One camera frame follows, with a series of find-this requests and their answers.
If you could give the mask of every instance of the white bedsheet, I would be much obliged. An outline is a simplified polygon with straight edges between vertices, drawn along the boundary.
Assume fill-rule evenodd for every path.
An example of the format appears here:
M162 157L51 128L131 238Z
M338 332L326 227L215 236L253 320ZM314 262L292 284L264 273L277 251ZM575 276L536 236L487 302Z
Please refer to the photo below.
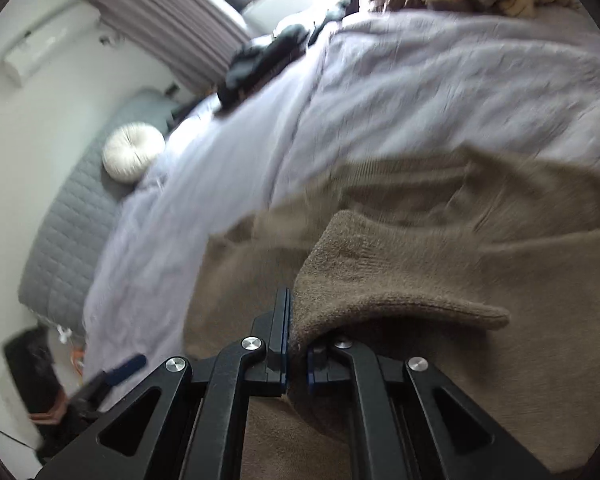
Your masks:
M85 377L182 352L209 234L342 160L462 142L600 168L600 34L587 18L351 16L223 120L187 120L123 206L84 309Z

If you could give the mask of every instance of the brown sweater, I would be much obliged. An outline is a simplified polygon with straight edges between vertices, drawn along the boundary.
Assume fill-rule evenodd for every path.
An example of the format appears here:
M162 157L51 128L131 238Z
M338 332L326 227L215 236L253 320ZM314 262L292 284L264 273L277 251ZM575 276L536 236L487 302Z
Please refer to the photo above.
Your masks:
M341 327L432 361L554 471L599 442L600 175L468 148L336 168L211 238L187 352L244 336L294 280L293 408L252 400L243 478L349 478L347 447L302 422L340 433L303 379Z

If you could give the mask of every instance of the silver screw head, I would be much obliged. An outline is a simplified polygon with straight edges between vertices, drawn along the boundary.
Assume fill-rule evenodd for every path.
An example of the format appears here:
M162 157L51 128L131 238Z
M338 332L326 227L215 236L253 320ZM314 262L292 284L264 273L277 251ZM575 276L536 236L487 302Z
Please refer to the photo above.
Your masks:
M182 370L187 363L184 361L182 357L172 357L165 363L165 367L170 372L179 372Z
M347 339L344 336L338 336L333 342L333 345L336 348L346 350L347 348L351 348L353 346L353 341L351 339Z
M429 363L427 363L427 360L424 357L412 357L407 364L414 372L423 372L429 368Z
M250 336L250 337L245 337L242 340L242 348L244 348L245 350L253 351L253 350L257 350L261 346L262 346L262 341L260 341L257 337Z

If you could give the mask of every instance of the black metal arm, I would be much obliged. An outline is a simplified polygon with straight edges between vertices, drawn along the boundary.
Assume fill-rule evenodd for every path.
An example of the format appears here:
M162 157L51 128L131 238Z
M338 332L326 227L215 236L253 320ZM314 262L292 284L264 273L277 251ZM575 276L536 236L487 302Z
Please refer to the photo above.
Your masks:
M162 364L48 462L37 480L240 478L250 397L286 391L291 294L216 357ZM549 480L547 469L421 357L343 336L308 353L315 395L350 399L354 480Z

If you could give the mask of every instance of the round white pillow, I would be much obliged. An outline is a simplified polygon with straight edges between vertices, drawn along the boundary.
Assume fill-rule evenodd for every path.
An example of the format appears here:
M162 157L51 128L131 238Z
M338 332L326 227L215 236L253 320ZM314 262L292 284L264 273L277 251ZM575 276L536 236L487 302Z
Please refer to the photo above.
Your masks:
M107 139L102 150L102 163L113 180L132 184L164 151L164 137L157 128L146 123L120 126Z

